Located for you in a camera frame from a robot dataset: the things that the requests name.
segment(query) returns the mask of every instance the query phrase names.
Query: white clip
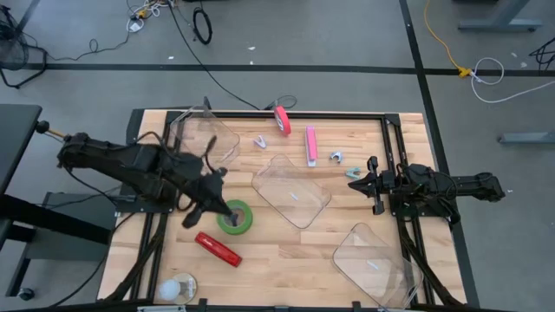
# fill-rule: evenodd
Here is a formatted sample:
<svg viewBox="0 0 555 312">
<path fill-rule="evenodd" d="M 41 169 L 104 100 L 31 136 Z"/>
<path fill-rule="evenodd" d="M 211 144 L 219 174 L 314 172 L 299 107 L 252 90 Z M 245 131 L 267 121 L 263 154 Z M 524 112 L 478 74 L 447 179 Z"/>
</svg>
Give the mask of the white clip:
<svg viewBox="0 0 555 312">
<path fill-rule="evenodd" d="M 256 143 L 258 146 L 262 148 L 266 148 L 266 141 L 264 141 L 264 138 L 262 137 L 262 135 L 259 135 L 258 140 L 254 140 L 254 143 Z"/>
</svg>

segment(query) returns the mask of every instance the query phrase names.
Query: clear plastic lid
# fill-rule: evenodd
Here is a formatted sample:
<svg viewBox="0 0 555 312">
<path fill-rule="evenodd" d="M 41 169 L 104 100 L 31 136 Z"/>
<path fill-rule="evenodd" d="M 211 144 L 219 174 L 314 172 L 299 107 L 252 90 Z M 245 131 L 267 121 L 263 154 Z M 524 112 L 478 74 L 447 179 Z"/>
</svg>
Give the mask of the clear plastic lid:
<svg viewBox="0 0 555 312">
<path fill-rule="evenodd" d="M 423 274 L 398 247 L 385 244 L 366 224 L 357 224 L 333 254 L 336 267 L 381 307 L 405 309 Z"/>
<path fill-rule="evenodd" d="M 258 171 L 252 187 L 301 229 L 308 227 L 331 200 L 328 190 L 314 183 L 283 154 L 276 155 Z"/>
<path fill-rule="evenodd" d="M 180 152 L 202 156 L 208 142 L 216 136 L 216 144 L 208 154 L 210 165 L 214 168 L 228 166 L 239 154 L 239 135 L 218 120 L 205 106 L 192 107 L 170 124 L 168 145 L 174 139 L 180 141 Z"/>
</svg>

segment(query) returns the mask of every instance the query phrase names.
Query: yellow cable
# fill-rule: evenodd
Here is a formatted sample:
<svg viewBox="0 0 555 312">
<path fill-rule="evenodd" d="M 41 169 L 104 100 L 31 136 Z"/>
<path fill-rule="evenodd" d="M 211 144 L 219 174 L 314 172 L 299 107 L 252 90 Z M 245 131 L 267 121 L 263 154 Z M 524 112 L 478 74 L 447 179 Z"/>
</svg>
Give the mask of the yellow cable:
<svg viewBox="0 0 555 312">
<path fill-rule="evenodd" d="M 428 6 L 430 5 L 430 0 L 426 1 L 426 7 L 424 7 L 424 23 L 426 24 L 426 27 L 428 27 L 428 31 L 430 32 L 430 34 L 435 38 L 435 40 L 437 40 L 438 42 L 440 42 L 441 44 L 443 44 L 443 47 L 445 47 L 445 50 L 447 51 L 447 56 L 449 56 L 449 60 L 451 61 L 451 63 L 459 70 L 459 77 L 460 78 L 464 78 L 468 75 L 470 75 L 470 73 L 472 73 L 472 69 L 470 68 L 463 68 L 462 66 L 459 66 L 453 59 L 453 57 L 451 56 L 451 50 L 449 50 L 449 47 L 447 46 L 446 43 L 444 43 L 432 30 L 432 28 L 430 27 L 430 24 L 428 23 Z"/>
</svg>

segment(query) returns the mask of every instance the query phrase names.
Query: pink object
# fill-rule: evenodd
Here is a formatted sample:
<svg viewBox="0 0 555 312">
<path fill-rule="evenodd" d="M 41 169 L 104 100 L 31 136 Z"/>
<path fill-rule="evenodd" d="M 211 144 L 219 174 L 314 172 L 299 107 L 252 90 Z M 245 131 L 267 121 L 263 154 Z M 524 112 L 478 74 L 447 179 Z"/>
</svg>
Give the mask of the pink object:
<svg viewBox="0 0 555 312">
<path fill-rule="evenodd" d="M 316 166 L 316 159 L 318 158 L 318 149 L 316 144 L 316 130 L 313 126 L 306 127 L 306 160 L 308 166 Z"/>
<path fill-rule="evenodd" d="M 274 108 L 274 117 L 276 117 L 279 130 L 281 130 L 285 136 L 289 135 L 291 133 L 291 124 L 289 123 L 289 118 L 287 118 L 285 108 L 276 106 L 276 108 Z"/>
</svg>

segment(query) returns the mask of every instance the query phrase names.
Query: red object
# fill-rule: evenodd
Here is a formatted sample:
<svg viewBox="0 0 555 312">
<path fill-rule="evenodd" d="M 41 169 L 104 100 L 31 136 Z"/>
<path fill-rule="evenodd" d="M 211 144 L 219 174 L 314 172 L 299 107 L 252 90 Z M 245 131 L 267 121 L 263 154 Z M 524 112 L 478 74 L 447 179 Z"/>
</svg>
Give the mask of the red object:
<svg viewBox="0 0 555 312">
<path fill-rule="evenodd" d="M 291 124 L 289 123 L 289 118 L 287 118 L 285 108 L 282 106 L 276 106 L 276 108 L 274 108 L 274 117 L 276 117 L 279 130 L 281 130 L 281 132 L 285 135 L 289 135 L 291 133 Z"/>
<path fill-rule="evenodd" d="M 199 232 L 197 237 L 194 238 L 194 241 L 199 243 L 206 250 L 210 251 L 214 256 L 226 261 L 236 268 L 241 263 L 241 260 L 243 260 L 243 258 L 238 254 L 203 232 Z"/>
</svg>

